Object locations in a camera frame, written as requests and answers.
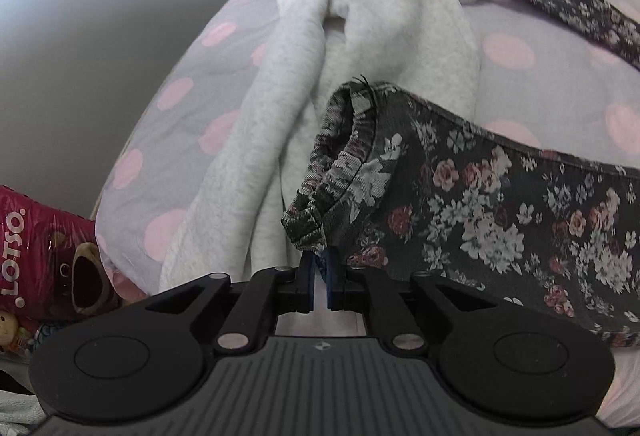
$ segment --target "circular pad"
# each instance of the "circular pad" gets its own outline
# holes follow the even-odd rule
[[[76,366],[94,378],[123,378],[144,368],[149,348],[129,337],[89,340],[76,353]]]
[[[564,344],[539,333],[514,333],[498,340],[495,358],[511,371],[549,374],[558,371],[569,357]]]

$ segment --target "metal screw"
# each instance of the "metal screw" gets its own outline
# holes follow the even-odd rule
[[[392,342],[396,348],[404,351],[417,350],[424,346],[424,339],[415,333],[396,335]]]
[[[241,350],[249,344],[249,338],[241,333],[225,333],[218,337],[218,346],[225,350]]]

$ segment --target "white cloth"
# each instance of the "white cloth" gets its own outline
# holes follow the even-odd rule
[[[207,272],[297,264],[280,225],[331,93],[386,80],[473,116],[476,39],[458,0],[279,0],[282,18],[164,260],[160,291]]]
[[[35,395],[0,390],[1,436],[28,434],[29,429],[26,426],[39,424],[45,417]]]
[[[614,348],[616,374],[607,391],[598,418],[609,427],[638,427],[640,425],[640,350]]]

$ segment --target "pink plastic bag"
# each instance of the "pink plastic bag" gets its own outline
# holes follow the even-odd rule
[[[85,252],[95,246],[94,222],[47,207],[4,186],[0,186],[0,218],[0,311],[35,320],[73,320],[85,318],[90,310],[82,302],[93,299],[83,297],[93,295],[108,302],[107,295],[113,290],[106,277],[101,279],[104,270],[99,257],[98,263],[93,258],[82,268],[74,266],[79,246]],[[109,289],[98,289],[101,281],[106,281]],[[92,307],[90,314],[100,313],[101,306]]]

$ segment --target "pink rose print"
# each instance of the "pink rose print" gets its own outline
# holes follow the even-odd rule
[[[556,302],[564,302],[566,301],[566,290],[562,288],[560,285],[553,285],[549,289],[549,295],[556,299]]]
[[[411,205],[398,207],[391,211],[386,219],[386,224],[396,236],[406,236],[411,229],[411,214],[414,209]]]
[[[364,251],[362,251],[362,257],[364,258],[365,265],[376,267],[377,269],[381,269],[389,262],[385,254],[385,249],[377,245],[364,249]]]
[[[494,212],[494,221],[496,225],[506,227],[508,225],[507,209],[504,207],[498,207]]]
[[[553,285],[545,295],[545,304],[553,308],[558,315],[565,314],[567,317],[574,317],[575,311],[567,292],[560,285]]]
[[[459,177],[452,159],[441,160],[433,173],[433,184],[436,187],[441,187],[444,192],[449,192]]]
[[[500,188],[500,178],[494,172],[491,164],[483,160],[480,164],[480,178],[485,192],[493,192]]]
[[[626,346],[626,333],[617,333],[611,341],[612,348],[624,348]]]
[[[591,209],[589,212],[589,225],[595,231],[599,231],[602,228],[602,213],[599,209]]]
[[[551,272],[564,275],[566,271],[567,261],[561,260],[558,256],[551,256],[549,259],[549,268]]]
[[[600,207],[600,217],[602,218],[602,229],[608,231],[612,228],[615,217],[606,207]]]
[[[551,230],[556,238],[564,238],[569,231],[569,225],[566,221],[554,223],[551,225]]]
[[[560,158],[558,156],[558,152],[551,149],[543,149],[542,151],[540,151],[540,156],[548,160],[557,160],[558,158]]]
[[[480,185],[481,172],[474,163],[468,163],[462,171],[462,181],[467,187],[476,188]]]
[[[572,236],[581,237],[584,232],[584,226],[587,224],[587,220],[582,217],[581,211],[576,211],[571,215],[569,220],[569,233]]]
[[[376,267],[381,269],[388,265],[385,249],[377,245],[367,247],[361,254],[353,254],[348,257],[347,263],[352,267]]]

